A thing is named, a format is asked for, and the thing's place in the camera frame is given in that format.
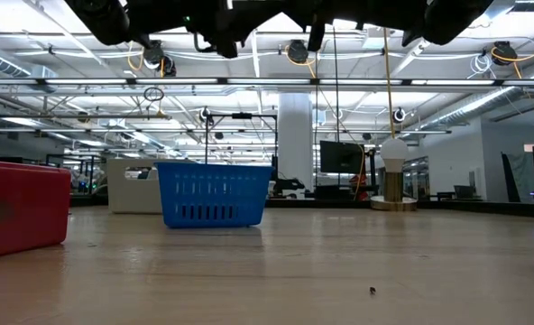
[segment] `white pillar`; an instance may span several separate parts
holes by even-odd
[[[297,178],[313,191],[313,125],[309,93],[280,93],[279,174]]]

